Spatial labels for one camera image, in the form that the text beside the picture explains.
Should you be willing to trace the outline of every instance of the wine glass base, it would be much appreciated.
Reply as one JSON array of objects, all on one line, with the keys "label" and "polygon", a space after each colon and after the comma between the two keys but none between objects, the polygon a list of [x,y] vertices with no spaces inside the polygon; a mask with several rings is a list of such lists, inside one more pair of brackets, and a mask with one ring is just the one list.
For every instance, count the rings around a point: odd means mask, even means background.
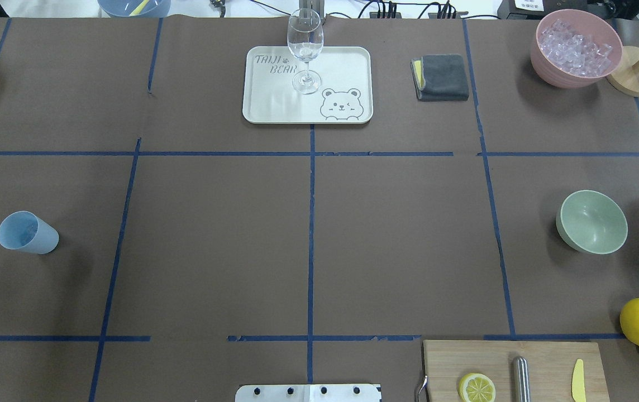
[{"label": "wine glass base", "polygon": [[322,85],[322,79],[316,71],[300,71],[292,78],[292,86],[300,94],[314,94]]}]

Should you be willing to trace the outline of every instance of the wooden round base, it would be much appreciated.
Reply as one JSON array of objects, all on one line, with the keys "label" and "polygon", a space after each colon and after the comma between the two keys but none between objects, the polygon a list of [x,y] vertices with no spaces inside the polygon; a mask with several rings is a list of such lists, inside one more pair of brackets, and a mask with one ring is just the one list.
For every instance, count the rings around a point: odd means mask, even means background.
[{"label": "wooden round base", "polygon": [[636,73],[632,69],[638,60],[639,47],[625,46],[620,65],[608,76],[608,81],[613,87],[633,97],[639,97],[639,72]]}]

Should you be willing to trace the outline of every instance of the pink bowl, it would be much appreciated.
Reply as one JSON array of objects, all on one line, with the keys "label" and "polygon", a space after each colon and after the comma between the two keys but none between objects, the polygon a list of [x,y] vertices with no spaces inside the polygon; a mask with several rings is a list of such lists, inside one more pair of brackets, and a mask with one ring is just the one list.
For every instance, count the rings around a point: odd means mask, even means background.
[{"label": "pink bowl", "polygon": [[[541,36],[541,33],[546,28],[549,28],[555,20],[562,20],[569,23],[572,25],[574,30],[580,34],[593,35],[593,41],[598,45],[609,44],[613,47],[613,51],[611,51],[608,56],[608,59],[612,61],[612,65],[603,75],[589,78],[573,75],[557,68],[555,64],[547,59],[545,54],[541,51],[541,48],[538,47],[538,37]],[[609,76],[616,68],[618,68],[618,64],[620,64],[622,56],[623,43],[620,40],[618,33],[613,30],[612,26],[608,25],[607,22],[603,21],[602,18],[596,15],[591,15],[591,13],[585,11],[569,8],[565,10],[557,10],[549,13],[547,16],[544,16],[541,23],[538,24],[536,35],[533,36],[533,42],[531,44],[531,64],[533,65],[533,68],[536,69],[537,74],[541,76],[545,82],[559,88],[580,88],[593,84],[593,82],[597,82],[599,79]]]}]

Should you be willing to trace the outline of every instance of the bowl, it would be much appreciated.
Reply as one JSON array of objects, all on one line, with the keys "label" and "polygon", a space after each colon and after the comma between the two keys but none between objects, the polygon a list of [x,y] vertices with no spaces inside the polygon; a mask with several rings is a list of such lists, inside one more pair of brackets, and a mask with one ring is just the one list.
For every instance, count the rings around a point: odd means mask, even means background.
[{"label": "bowl", "polygon": [[628,238],[628,222],[618,204],[592,190],[568,195],[557,212],[555,225],[570,247],[589,254],[616,252]]},{"label": "bowl", "polygon": [[[611,66],[600,76],[577,76],[567,71],[562,71],[552,61],[550,61],[541,48],[538,47],[538,38],[541,33],[549,28],[555,20],[562,20],[569,23],[577,33],[582,35],[592,35],[593,41],[598,44],[608,44],[613,50],[608,55]],[[534,70],[545,82],[559,88],[580,88],[593,84],[600,79],[605,78],[618,68],[620,60],[623,56],[623,43],[620,36],[615,32],[612,26],[603,21],[602,18],[591,15],[591,13],[566,8],[557,10],[544,16],[536,28],[536,34],[531,44],[531,64]]]},{"label": "bowl", "polygon": [[126,18],[148,17],[163,18],[168,16],[171,9],[171,0],[150,0],[143,12],[130,16],[131,11],[138,7],[142,0],[98,0],[98,5],[110,16]]}]

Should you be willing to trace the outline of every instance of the folded gray towel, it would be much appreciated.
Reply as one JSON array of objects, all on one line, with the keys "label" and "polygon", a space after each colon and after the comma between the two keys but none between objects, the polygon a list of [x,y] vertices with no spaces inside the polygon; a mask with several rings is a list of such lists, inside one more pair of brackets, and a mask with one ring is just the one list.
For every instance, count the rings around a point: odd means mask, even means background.
[{"label": "folded gray towel", "polygon": [[468,99],[468,81],[460,54],[427,54],[412,59],[411,68],[419,101]]}]

